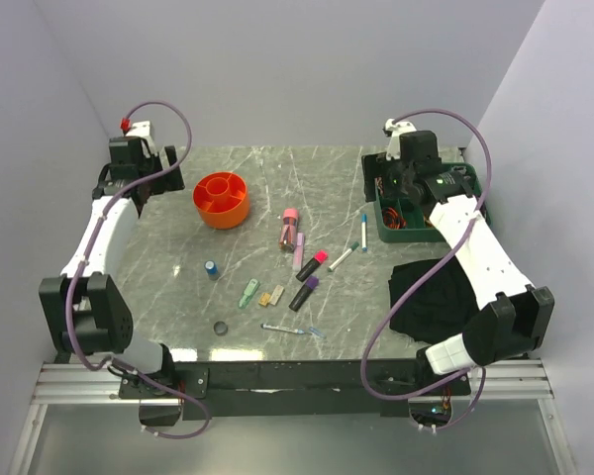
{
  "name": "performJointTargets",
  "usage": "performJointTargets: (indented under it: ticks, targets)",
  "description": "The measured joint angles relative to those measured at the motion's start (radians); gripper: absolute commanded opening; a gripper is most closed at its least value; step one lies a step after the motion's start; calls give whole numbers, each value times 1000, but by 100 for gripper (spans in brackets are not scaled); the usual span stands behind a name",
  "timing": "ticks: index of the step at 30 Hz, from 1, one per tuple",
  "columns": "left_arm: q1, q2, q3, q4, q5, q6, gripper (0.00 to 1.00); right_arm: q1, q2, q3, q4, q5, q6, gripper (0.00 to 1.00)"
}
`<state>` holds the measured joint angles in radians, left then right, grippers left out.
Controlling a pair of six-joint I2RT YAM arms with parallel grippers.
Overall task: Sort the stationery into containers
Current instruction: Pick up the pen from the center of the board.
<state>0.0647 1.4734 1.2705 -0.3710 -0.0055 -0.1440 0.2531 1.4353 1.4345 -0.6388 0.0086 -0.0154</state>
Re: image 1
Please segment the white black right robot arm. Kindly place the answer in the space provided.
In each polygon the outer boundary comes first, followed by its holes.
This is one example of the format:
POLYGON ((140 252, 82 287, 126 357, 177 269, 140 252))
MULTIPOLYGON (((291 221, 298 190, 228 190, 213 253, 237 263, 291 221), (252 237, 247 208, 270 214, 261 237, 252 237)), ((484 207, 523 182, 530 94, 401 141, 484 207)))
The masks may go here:
POLYGON ((382 186, 421 207, 451 248, 474 292, 479 312, 464 329, 430 346, 414 370, 417 388, 436 394, 449 373, 486 366, 541 347, 554 307, 546 287, 519 270, 487 225, 482 200, 458 171, 445 171, 436 135, 412 123, 390 125, 382 186))

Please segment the light purple highlighter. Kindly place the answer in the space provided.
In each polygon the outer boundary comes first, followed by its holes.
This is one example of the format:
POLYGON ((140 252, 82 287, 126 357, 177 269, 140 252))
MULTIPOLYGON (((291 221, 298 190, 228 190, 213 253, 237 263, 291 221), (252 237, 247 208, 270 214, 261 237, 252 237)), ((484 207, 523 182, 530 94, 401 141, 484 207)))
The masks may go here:
POLYGON ((297 233, 296 245, 293 250, 292 270, 299 271, 302 268, 304 253, 305 235, 302 232, 297 233))

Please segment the blue capped white marker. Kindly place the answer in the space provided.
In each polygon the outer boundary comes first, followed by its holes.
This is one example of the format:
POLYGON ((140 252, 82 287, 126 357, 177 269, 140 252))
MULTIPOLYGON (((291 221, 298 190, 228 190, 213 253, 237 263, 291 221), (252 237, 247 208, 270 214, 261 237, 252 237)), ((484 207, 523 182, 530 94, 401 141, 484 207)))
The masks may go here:
POLYGON ((367 252, 367 215, 362 214, 361 216, 361 250, 367 252))

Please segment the blue white pen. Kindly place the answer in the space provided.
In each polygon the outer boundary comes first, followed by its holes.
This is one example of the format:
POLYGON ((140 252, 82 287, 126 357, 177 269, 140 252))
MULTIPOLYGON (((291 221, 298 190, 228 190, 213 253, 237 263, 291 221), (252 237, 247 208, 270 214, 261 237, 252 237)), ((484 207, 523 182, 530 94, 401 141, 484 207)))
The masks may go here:
POLYGON ((306 334, 306 332, 303 330, 290 329, 288 327, 283 327, 283 326, 273 326, 273 325, 269 325, 269 324, 261 324, 260 327, 265 331, 271 331, 271 332, 291 333, 291 334, 298 334, 298 335, 306 334))

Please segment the purple capped black highlighter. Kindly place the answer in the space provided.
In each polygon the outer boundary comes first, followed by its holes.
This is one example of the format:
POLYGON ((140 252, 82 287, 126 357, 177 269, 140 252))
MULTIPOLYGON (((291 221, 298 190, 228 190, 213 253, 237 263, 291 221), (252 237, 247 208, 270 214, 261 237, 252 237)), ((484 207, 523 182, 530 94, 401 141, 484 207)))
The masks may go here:
POLYGON ((298 312, 303 304, 308 300, 318 284, 319 279, 316 276, 309 276, 290 302, 289 309, 293 312, 298 312))

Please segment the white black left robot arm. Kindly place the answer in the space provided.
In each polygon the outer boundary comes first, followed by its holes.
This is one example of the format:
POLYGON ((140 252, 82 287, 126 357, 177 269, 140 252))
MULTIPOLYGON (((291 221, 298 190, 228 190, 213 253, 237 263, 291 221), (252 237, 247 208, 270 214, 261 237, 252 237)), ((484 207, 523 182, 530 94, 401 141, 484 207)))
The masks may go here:
POLYGON ((200 218, 189 189, 132 204, 98 206, 69 268, 107 271, 129 305, 134 353, 151 359, 158 343, 180 361, 358 359, 391 352, 369 339, 389 309, 388 275, 400 256, 385 245, 363 196, 358 146, 200 147, 182 163, 190 188, 214 171, 236 173, 250 209, 233 229, 200 218), (299 213, 305 252, 338 260, 322 267, 304 306, 292 256, 278 246, 285 209, 299 213))

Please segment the green capped white marker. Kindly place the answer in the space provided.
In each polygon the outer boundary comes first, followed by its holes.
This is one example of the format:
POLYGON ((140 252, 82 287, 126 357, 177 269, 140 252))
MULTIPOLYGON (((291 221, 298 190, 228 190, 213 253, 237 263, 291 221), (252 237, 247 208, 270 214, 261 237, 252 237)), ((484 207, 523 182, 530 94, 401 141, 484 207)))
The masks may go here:
POLYGON ((345 251, 334 260, 328 267, 329 272, 334 272, 354 251, 359 248, 359 242, 355 241, 350 247, 346 248, 345 251))

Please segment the pink capped black highlighter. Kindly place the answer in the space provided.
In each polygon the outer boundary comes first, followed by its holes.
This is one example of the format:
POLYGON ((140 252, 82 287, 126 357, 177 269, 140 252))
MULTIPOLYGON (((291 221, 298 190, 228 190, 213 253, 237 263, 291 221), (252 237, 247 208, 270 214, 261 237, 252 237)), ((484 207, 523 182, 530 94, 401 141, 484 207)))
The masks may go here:
POLYGON ((299 272, 296 274, 296 279, 300 282, 305 282, 328 258, 328 254, 324 250, 319 250, 314 256, 306 262, 299 272))

